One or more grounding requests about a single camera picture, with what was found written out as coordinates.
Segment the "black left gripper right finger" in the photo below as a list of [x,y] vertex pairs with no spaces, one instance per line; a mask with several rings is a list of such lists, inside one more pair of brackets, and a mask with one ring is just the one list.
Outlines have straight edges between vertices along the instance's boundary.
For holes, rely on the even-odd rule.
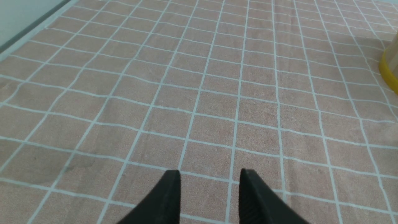
[[239,184],[240,224],[308,224],[253,169],[242,169]]

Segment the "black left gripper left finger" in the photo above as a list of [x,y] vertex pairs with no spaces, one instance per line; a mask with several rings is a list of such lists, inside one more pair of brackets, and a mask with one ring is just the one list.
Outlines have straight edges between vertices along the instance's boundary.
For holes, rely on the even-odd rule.
[[153,189],[118,224],[179,224],[181,175],[167,170]]

